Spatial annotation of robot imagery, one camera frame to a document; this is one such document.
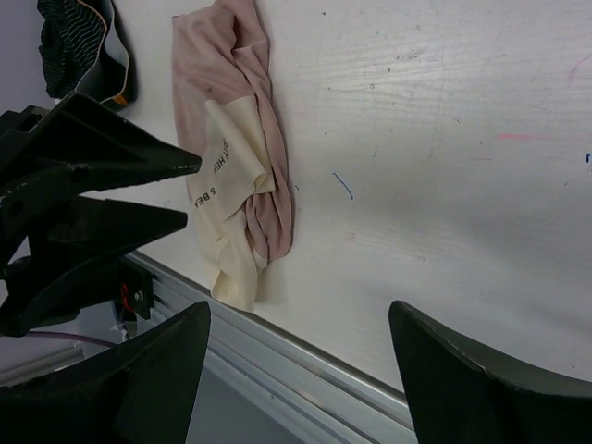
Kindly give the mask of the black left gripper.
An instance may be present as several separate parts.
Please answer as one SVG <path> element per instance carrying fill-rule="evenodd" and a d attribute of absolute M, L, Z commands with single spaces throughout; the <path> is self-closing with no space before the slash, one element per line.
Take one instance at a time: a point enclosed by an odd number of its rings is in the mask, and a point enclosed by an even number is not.
<path fill-rule="evenodd" d="M 188 223 L 169 208 L 76 196 L 182 177 L 201 165 L 199 155 L 80 93 L 50 110 L 2 114 L 2 335 L 23 337 L 114 300 L 121 257 Z"/>

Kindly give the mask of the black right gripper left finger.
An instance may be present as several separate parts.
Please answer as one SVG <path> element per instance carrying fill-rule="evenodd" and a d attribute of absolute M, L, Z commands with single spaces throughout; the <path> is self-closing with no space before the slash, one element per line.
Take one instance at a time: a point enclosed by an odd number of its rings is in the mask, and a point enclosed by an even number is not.
<path fill-rule="evenodd" d="M 1 389 L 4 443 L 183 443 L 211 325 L 207 302 L 82 362 Z"/>

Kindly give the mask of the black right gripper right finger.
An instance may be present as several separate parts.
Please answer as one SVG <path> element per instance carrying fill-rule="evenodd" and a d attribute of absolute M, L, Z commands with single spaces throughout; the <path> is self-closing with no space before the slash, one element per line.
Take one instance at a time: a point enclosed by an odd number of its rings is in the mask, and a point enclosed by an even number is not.
<path fill-rule="evenodd" d="M 588 443 L 591 385 L 520 361 L 395 301 L 388 320 L 421 443 Z"/>

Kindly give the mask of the pink underwear cream waistband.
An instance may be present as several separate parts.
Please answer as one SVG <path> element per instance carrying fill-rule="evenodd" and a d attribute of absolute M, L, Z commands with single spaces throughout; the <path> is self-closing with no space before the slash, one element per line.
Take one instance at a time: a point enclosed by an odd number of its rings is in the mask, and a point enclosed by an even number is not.
<path fill-rule="evenodd" d="M 255 306 L 267 265 L 290 250 L 288 155 L 272 104 L 269 44 L 251 1 L 172 19 L 179 146 L 202 159 L 186 184 L 212 296 Z"/>

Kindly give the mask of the black underwear orange trim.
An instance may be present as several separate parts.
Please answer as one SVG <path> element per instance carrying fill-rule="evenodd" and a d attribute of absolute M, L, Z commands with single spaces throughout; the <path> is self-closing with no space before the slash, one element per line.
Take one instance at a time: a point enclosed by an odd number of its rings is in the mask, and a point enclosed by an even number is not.
<path fill-rule="evenodd" d="M 48 95 L 82 93 L 114 110 L 138 95 L 128 39 L 112 1 L 39 1 L 39 52 Z"/>

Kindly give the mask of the aluminium table frame rail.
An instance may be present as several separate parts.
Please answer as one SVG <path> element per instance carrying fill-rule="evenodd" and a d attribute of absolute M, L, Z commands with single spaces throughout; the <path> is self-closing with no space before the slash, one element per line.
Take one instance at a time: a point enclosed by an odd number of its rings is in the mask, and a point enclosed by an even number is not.
<path fill-rule="evenodd" d="M 265 320 L 213 300 L 207 290 L 142 253 L 129 259 L 151 273 L 152 319 L 194 302 L 210 304 L 204 366 L 308 443 L 414 443 L 403 396 Z"/>

